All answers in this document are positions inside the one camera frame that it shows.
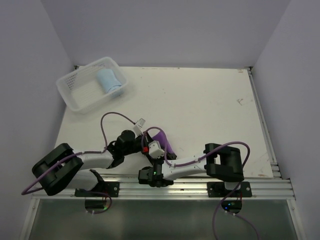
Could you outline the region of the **dark grey purple cloth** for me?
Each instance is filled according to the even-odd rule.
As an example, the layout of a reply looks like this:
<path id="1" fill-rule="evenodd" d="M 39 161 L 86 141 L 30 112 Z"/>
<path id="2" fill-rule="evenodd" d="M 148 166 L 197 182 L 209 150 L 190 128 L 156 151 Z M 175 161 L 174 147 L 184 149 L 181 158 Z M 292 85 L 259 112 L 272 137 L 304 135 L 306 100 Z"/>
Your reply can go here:
<path id="1" fill-rule="evenodd" d="M 165 135 L 162 132 L 158 132 L 156 135 L 152 137 L 154 141 L 158 141 L 160 146 L 164 149 L 165 145 L 167 145 L 167 153 L 169 154 L 174 154 L 175 152 L 173 151 L 169 141 L 165 138 Z"/>

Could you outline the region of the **light blue towel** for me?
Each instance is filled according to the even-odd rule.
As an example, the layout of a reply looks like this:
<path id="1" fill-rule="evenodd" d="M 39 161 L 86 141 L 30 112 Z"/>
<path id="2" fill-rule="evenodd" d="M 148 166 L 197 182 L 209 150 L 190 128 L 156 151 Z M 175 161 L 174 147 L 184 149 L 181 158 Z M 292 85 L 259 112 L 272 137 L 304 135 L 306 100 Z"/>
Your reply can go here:
<path id="1" fill-rule="evenodd" d="M 120 96 L 123 91 L 119 89 L 122 84 L 116 78 L 114 72 L 111 69 L 103 68 L 96 74 L 96 79 L 103 88 L 104 92 L 111 95 L 113 98 Z"/>

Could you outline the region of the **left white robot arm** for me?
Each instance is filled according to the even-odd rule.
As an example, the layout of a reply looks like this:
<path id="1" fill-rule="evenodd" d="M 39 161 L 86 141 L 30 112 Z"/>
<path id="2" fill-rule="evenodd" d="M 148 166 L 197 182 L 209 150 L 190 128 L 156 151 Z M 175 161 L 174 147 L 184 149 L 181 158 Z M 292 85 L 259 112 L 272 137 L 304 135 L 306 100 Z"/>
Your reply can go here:
<path id="1" fill-rule="evenodd" d="M 48 196 L 54 196 L 72 182 L 80 171 L 113 169 L 121 165 L 125 157 L 143 151 L 143 132 L 124 130 L 106 150 L 75 153 L 67 143 L 61 143 L 38 161 L 31 172 Z"/>

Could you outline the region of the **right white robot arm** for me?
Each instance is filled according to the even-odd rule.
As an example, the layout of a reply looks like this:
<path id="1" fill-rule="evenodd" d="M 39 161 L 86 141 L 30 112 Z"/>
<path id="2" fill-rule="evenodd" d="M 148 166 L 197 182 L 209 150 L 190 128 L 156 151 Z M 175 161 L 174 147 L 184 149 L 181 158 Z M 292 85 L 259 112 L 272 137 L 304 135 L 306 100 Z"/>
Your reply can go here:
<path id="1" fill-rule="evenodd" d="M 244 177 L 241 151 L 232 147 L 235 141 L 225 144 L 207 143 L 202 154 L 179 159 L 156 159 L 151 167 L 139 170 L 138 183 L 150 187 L 164 188 L 174 184 L 174 181 L 196 174 L 223 181 L 223 192 L 227 196 L 235 196 L 240 190 Z"/>

